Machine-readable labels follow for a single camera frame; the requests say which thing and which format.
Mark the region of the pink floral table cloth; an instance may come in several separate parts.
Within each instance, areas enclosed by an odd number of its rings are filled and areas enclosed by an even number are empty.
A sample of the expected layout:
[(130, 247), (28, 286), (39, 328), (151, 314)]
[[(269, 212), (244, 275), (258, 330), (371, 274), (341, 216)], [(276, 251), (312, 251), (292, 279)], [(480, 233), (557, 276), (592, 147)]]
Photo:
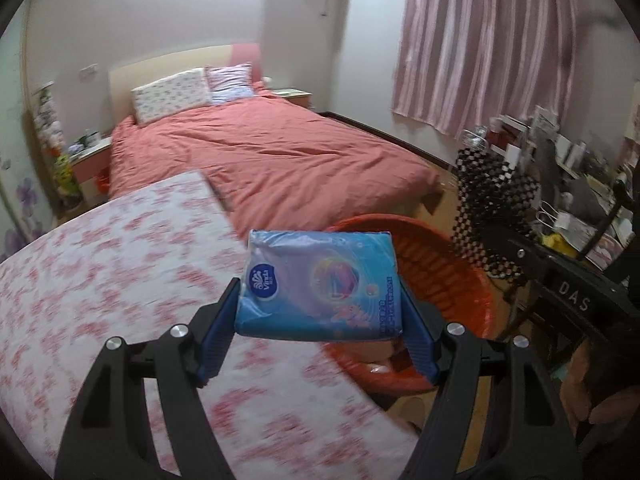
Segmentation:
[[(1, 408), (44, 471), (104, 341), (188, 322), (244, 261), (196, 172), (111, 200), (2, 259)], [(200, 397), (240, 479), (395, 479), (416, 442), (316, 344), (235, 337)]]

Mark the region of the floral wardrobe doors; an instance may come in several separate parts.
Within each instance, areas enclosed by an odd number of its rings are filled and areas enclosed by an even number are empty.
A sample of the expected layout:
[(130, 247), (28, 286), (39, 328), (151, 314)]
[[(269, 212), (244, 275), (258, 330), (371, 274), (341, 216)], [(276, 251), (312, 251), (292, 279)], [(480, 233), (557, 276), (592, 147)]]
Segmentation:
[(42, 159), (26, 88), (23, 2), (1, 36), (1, 258), (46, 234), (55, 219), (55, 194)]

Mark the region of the hanging plush toys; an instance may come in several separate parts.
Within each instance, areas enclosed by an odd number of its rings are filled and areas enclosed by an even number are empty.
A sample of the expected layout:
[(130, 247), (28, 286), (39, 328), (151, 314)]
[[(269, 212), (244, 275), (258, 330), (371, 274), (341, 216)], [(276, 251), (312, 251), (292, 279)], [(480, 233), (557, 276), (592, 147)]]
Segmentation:
[(35, 126), (42, 151), (47, 155), (55, 191), (63, 207), (70, 210), (82, 202), (82, 195), (70, 164), (52, 88), (53, 84), (49, 82), (37, 93)]

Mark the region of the red plastic basin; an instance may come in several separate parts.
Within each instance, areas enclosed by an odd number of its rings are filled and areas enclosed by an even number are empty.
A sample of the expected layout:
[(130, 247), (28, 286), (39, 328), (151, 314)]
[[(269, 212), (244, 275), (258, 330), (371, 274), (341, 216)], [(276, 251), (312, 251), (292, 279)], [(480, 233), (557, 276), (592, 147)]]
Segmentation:
[[(485, 273), (458, 257), (449, 237), (399, 214), (362, 214), (330, 226), (330, 232), (387, 232), (393, 239), (398, 271), (416, 299), (434, 304), (447, 321), (462, 323), (489, 339), (496, 320)], [(344, 344), (324, 344), (323, 353), (367, 393), (415, 396), (434, 387), (413, 367), (409, 352), (397, 352), (381, 367), (361, 361)]]

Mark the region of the blue tissue pack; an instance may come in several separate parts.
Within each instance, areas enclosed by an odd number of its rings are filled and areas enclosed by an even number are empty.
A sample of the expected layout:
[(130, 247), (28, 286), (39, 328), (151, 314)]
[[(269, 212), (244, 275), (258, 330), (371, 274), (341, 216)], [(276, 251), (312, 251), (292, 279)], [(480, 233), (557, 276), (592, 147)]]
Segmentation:
[(294, 341), (401, 335), (389, 232), (250, 231), (235, 330)]

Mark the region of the beige pink headboard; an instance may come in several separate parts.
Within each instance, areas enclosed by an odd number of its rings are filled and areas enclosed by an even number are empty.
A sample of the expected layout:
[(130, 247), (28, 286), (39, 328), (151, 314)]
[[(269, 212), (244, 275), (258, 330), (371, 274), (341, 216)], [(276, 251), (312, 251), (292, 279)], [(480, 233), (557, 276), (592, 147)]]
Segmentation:
[(131, 90), (184, 70), (205, 66), (232, 66), (250, 63), (252, 81), (262, 80), (262, 52), (259, 44), (223, 44), (147, 58), (114, 68), (108, 73), (112, 117), (115, 124), (134, 114)]

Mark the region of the pink striped pillow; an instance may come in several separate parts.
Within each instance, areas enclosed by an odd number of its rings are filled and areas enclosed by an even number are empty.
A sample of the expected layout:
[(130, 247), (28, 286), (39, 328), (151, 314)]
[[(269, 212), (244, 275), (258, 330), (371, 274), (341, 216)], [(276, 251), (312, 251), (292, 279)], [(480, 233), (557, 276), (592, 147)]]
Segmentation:
[(218, 106), (236, 100), (252, 98), (252, 64), (207, 66), (205, 76), (210, 91), (210, 104)]

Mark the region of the salmon pink bed quilt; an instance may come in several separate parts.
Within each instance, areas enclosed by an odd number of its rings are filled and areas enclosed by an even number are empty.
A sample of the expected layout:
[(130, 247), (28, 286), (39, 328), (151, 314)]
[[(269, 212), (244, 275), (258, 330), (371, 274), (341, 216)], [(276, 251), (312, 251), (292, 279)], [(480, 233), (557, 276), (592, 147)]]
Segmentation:
[(438, 171), (401, 146), (267, 90), (112, 132), (113, 198), (198, 170), (239, 237), (323, 231), (369, 212), (436, 204)]

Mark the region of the cluttered desk pile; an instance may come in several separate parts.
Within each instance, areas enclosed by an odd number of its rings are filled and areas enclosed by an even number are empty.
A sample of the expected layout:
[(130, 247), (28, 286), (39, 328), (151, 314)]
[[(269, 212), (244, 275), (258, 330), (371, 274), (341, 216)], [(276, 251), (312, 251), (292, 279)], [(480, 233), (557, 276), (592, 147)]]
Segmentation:
[(529, 224), (536, 221), (549, 232), (556, 229), (563, 212), (582, 221), (588, 226), (589, 237), (578, 248), (581, 252), (593, 237), (594, 228), (606, 219), (606, 212), (598, 203), (584, 172), (572, 177), (568, 170), (559, 166), (555, 145), (548, 136), (537, 133), (535, 144), (532, 159), (519, 158), (515, 164), (505, 161), (510, 168), (528, 174), (538, 182), (539, 190), (527, 214), (527, 221)]

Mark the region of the right bedside table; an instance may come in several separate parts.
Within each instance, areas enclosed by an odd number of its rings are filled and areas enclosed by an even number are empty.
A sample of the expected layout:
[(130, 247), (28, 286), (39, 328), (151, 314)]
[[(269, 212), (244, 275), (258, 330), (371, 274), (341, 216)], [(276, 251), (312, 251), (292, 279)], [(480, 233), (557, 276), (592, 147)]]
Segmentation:
[(311, 108), (311, 93), (295, 88), (273, 89), (272, 93), (281, 99), (301, 106), (303, 108)]

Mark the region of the black spiky plastic mat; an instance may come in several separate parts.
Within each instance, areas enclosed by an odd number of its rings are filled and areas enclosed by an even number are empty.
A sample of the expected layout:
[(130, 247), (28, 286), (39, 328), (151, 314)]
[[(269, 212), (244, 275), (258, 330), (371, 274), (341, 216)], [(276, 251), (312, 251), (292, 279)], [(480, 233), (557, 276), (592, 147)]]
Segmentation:
[(478, 148), (461, 150), (456, 169), (454, 251), (493, 278), (515, 281), (522, 274), (518, 252), (536, 240), (527, 214), (539, 190), (538, 182), (510, 168), (497, 154)]

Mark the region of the pink left nightstand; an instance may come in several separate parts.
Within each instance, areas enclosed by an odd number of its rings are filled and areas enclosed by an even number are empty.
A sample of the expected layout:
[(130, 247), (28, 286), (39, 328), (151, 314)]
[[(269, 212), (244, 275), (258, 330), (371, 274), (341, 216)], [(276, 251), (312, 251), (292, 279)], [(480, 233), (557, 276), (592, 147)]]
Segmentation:
[(112, 139), (108, 136), (72, 158), (74, 177), (89, 208), (99, 206), (108, 200), (111, 152)]

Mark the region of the pink striped curtain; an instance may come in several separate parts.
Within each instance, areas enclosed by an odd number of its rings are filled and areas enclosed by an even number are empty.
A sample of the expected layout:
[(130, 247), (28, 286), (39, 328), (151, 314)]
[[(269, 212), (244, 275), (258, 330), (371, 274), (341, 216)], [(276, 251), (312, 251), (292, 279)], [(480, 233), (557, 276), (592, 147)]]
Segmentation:
[(579, 0), (406, 0), (392, 111), (442, 134), (572, 98)]

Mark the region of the white floral pillow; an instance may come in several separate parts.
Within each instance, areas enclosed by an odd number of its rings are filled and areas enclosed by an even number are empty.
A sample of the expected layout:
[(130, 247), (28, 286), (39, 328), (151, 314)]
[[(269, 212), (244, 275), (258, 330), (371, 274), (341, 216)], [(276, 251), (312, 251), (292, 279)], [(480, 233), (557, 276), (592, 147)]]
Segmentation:
[(210, 103), (210, 90), (203, 67), (184, 70), (131, 90), (139, 126)]

